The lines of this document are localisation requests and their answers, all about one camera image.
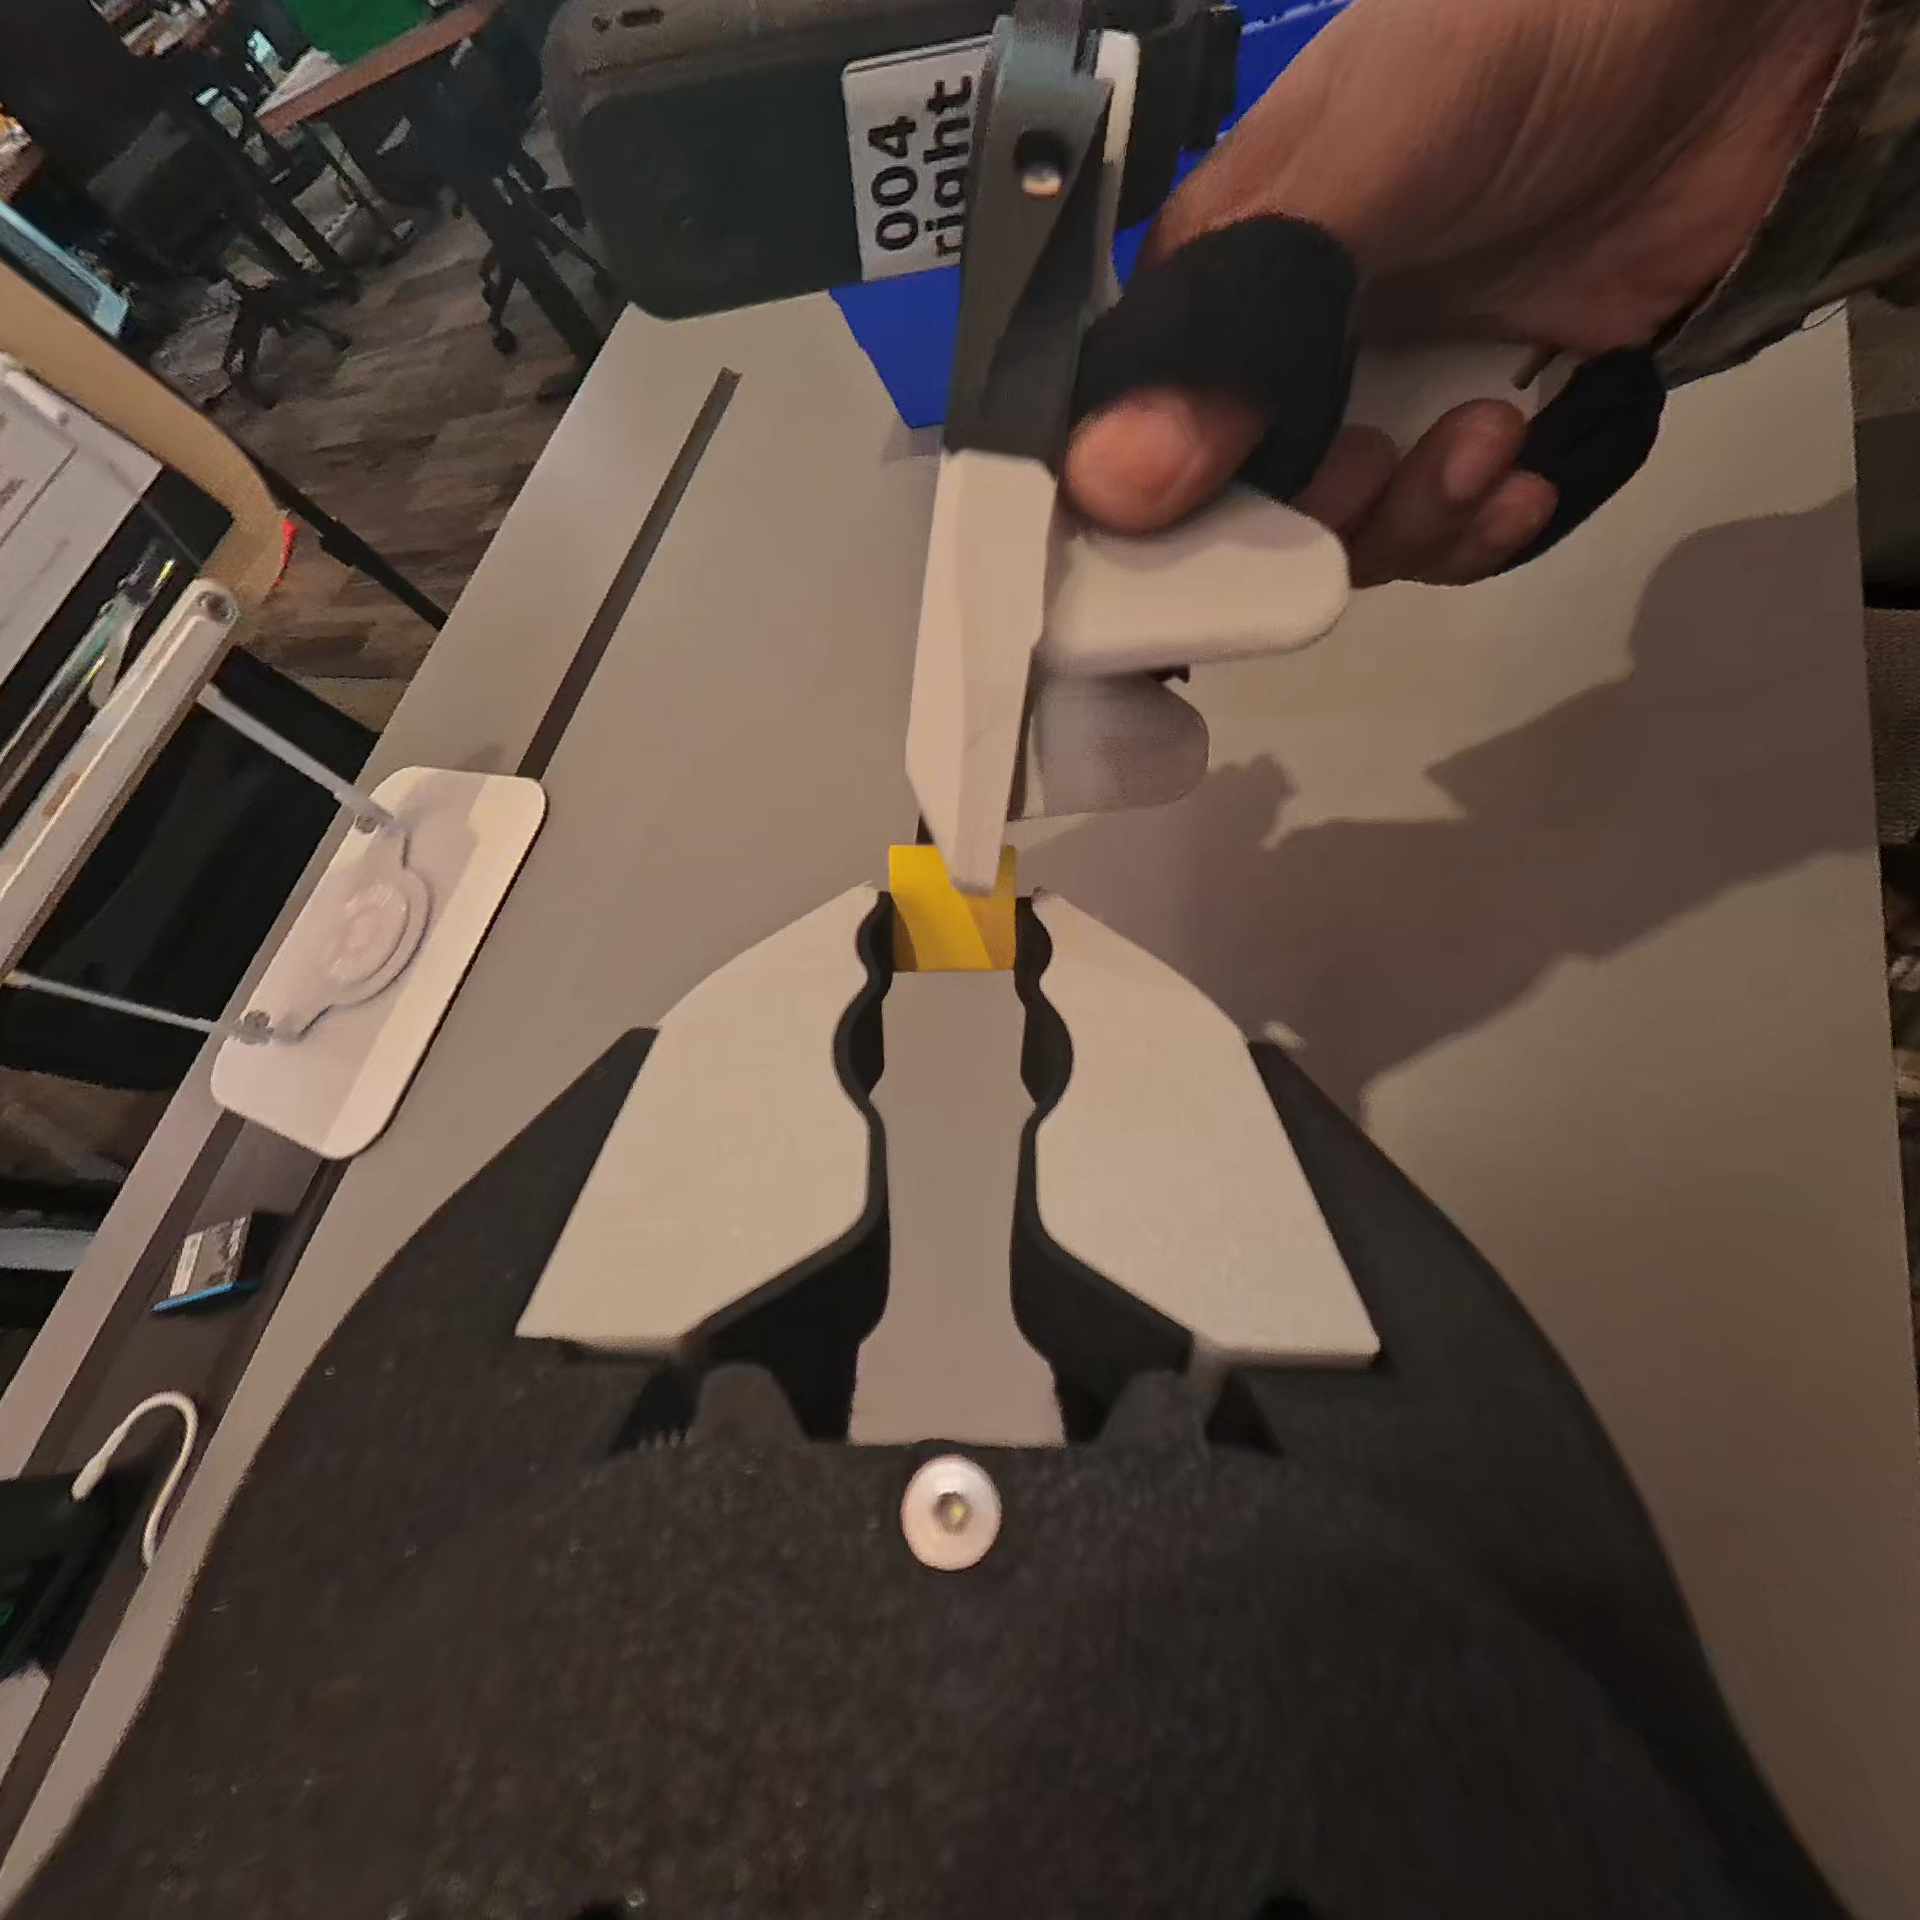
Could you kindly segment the wooden desk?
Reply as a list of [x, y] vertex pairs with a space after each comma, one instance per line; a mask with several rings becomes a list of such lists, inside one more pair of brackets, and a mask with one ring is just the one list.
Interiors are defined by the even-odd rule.
[[557, 260], [574, 260], [610, 301], [610, 274], [584, 246], [584, 207], [530, 155], [542, 105], [537, 39], [555, 3], [451, 3], [351, 63], [288, 78], [265, 105], [260, 132], [300, 132], [338, 110], [391, 97], [421, 165], [486, 236], [483, 297], [492, 350], [514, 356], [507, 307], [525, 292], [571, 356], [542, 381], [542, 401], [571, 400], [591, 373], [608, 327], [586, 317]]

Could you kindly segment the green plastic crate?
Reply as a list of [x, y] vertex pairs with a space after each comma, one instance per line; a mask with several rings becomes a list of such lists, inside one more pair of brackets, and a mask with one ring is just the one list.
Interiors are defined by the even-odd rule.
[[441, 3], [408, 3], [408, 0], [293, 0], [284, 10], [300, 28], [310, 46], [315, 46], [337, 66], [348, 66], [398, 36], [438, 21]]

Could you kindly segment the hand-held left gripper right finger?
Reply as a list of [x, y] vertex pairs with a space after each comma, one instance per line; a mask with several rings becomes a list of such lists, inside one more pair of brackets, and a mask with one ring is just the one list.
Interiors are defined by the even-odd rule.
[[1211, 997], [1083, 907], [1019, 907], [1013, 1310], [1060, 1389], [1366, 1368], [1382, 1340], [1256, 1065]]

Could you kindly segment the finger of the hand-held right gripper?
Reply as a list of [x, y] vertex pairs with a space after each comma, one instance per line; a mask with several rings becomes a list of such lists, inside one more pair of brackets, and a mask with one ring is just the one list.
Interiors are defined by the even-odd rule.
[[1066, 811], [1060, 669], [1036, 669], [1082, 539], [1040, 461], [943, 450], [905, 774], [958, 892], [996, 886], [1008, 822]]

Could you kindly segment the person's right hand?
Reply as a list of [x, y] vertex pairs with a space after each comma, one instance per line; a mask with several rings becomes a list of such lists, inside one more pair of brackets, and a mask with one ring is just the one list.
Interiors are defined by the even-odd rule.
[[[1779, 197], [1865, 3], [1351, 3], [1169, 197], [1142, 265], [1255, 216], [1354, 260], [1374, 340], [1600, 356], [1713, 292]], [[1064, 457], [1082, 516], [1146, 535], [1197, 512], [1272, 413], [1149, 389]], [[1465, 401], [1396, 454], [1343, 430], [1298, 512], [1354, 586], [1476, 586], [1545, 534], [1524, 421]]]

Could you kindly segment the yellow cube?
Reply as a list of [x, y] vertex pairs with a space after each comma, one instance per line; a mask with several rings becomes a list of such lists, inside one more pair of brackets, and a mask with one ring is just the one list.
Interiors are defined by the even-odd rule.
[[1000, 854], [986, 892], [962, 892], [936, 846], [889, 848], [891, 965], [899, 972], [1013, 972], [1019, 956], [1019, 855]]

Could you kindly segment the white tablet stand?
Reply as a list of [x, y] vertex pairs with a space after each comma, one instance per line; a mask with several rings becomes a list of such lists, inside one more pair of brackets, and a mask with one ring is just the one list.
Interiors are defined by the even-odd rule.
[[[402, 769], [361, 792], [216, 683], [238, 602], [190, 583], [155, 633], [110, 596], [2, 741], [2, 794], [59, 726], [88, 721], [2, 837], [2, 986], [219, 1043], [216, 1104], [325, 1163], [379, 1141], [435, 1043], [545, 821], [533, 777]], [[201, 1019], [20, 967], [178, 714], [198, 709], [324, 792], [348, 821], [298, 916], [266, 944], [240, 1014]]]

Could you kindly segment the blue plastic bin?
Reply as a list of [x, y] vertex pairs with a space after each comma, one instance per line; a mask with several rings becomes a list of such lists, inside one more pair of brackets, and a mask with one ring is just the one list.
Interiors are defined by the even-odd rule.
[[[1223, 138], [1283, 68], [1347, 3], [1236, 3], [1239, 36], [1235, 60], [1235, 105], [1222, 115]], [[912, 277], [862, 282], [828, 295], [869, 356], [899, 418], [906, 429], [943, 425], [946, 378], [958, 331], [959, 269]]]

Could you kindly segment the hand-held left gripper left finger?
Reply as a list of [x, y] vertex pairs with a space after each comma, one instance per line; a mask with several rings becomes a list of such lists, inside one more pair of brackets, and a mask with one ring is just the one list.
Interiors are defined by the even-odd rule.
[[891, 900], [865, 882], [699, 979], [646, 1034], [517, 1337], [690, 1360], [851, 1253], [889, 1196], [889, 986]]

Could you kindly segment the small black blue-edged device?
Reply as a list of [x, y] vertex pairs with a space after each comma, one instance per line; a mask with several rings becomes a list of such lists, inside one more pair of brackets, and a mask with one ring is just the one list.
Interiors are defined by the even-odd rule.
[[244, 1213], [190, 1231], [150, 1301], [150, 1317], [190, 1321], [252, 1301], [288, 1224], [284, 1213]]

